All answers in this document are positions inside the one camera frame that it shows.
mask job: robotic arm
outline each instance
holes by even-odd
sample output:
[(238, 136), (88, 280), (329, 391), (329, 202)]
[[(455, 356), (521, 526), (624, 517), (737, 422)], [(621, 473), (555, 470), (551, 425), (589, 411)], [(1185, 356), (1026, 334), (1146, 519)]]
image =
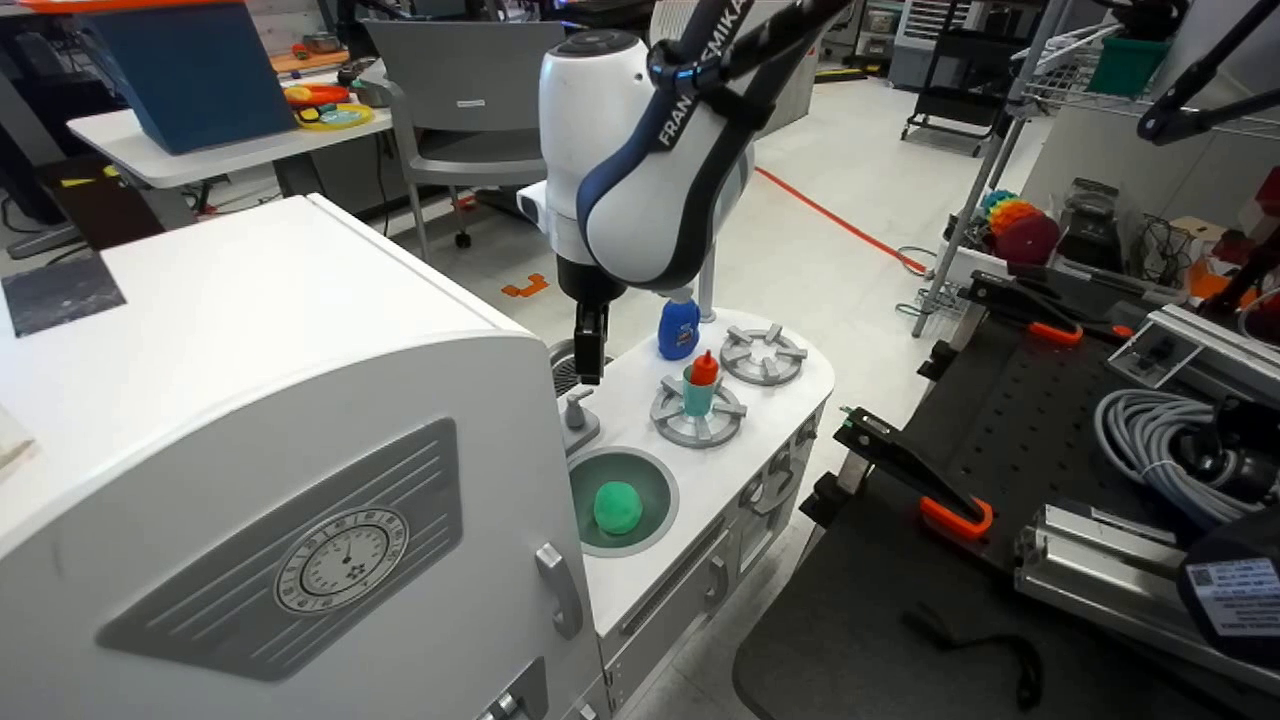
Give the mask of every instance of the robotic arm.
[(849, 0), (695, 0), (644, 49), (578, 34), (545, 61), (545, 230), (575, 299), (575, 377), (599, 386), (609, 305), (684, 287), (741, 195), (743, 153), (825, 23)]

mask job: red tool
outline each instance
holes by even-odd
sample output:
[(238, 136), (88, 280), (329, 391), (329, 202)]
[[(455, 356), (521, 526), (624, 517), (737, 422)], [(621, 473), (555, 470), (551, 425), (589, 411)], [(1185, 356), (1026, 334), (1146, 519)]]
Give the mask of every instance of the red tool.
[(920, 526), (941, 534), (952, 543), (984, 543), (994, 526), (994, 510), (981, 497), (948, 486), (923, 458), (915, 458), (905, 438), (880, 417), (850, 410), (835, 431), (835, 439), (920, 494)]

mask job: cable bundle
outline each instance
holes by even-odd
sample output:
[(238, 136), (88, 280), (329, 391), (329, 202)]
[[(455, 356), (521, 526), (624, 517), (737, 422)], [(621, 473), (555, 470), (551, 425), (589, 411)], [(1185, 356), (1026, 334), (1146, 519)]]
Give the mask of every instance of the cable bundle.
[(1175, 460), (1175, 438), (1188, 430), (1210, 430), (1210, 406), (1201, 406), (1175, 391), (1118, 388), (1105, 398), (1091, 411), (1091, 431), (1105, 458), (1126, 482), (1161, 494), (1173, 510), (1180, 510), (1201, 530), (1218, 530), (1260, 511), (1264, 505), (1246, 505), (1224, 494), (1224, 486), (1238, 470), (1238, 458), (1227, 458), (1224, 470), (1217, 470), (1209, 482), (1193, 478)]

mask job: floor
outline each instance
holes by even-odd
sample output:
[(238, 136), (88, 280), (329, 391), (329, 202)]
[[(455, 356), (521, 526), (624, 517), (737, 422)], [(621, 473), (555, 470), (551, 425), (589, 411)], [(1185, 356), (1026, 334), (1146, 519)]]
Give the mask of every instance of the floor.
[[(900, 139), (900, 124), (913, 112), (909, 93), (880, 82), (820, 86), (810, 93), (808, 119), (772, 132), (754, 143), (754, 163), (785, 178), (849, 224), (905, 249), (930, 265), (948, 212), (960, 210), (976, 161), (973, 139), (920, 136)], [(1032, 124), (1006, 163), (1004, 186), (1019, 188), (1049, 124)], [(234, 180), (224, 210), (244, 210), (269, 195), (261, 180)], [(549, 287), (521, 295), (531, 273), (555, 276), (545, 242), (504, 215), (478, 215), (472, 230), (474, 249), (455, 252), (438, 231), (423, 260), (504, 310), (545, 340), (563, 340), (573, 305)], [(876, 417), (905, 425), (923, 391), (915, 363), (930, 340), (952, 334), (952, 315), (934, 315), (920, 340), (913, 340), (913, 305), (923, 287), (900, 260), (876, 252), (850, 231), (835, 230), (820, 212), (802, 210), (762, 178), (754, 178), (720, 231), (716, 244), (716, 305), (772, 315), (808, 337), (835, 363), (835, 398), (828, 399), (828, 438), (838, 410), (870, 410)], [(610, 347), (632, 344), (656, 323), (656, 295), (627, 292), (610, 315)], [(820, 439), (808, 465), (808, 482), (835, 473), (845, 452), (835, 439)], [(795, 517), (754, 570), (701, 633), (686, 633), (663, 668), (624, 708), (624, 720), (749, 720), (732, 691), (732, 652), (753, 621), (772, 606), (808, 543), (808, 519)]]

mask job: chair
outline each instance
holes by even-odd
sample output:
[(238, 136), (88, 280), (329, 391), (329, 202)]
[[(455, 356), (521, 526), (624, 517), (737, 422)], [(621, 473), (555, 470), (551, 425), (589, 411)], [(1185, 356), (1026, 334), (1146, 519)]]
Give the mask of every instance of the chair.
[(538, 61), (563, 23), (369, 20), (386, 66), (398, 170), (427, 249), (419, 186), (512, 188), (549, 178), (537, 136)]

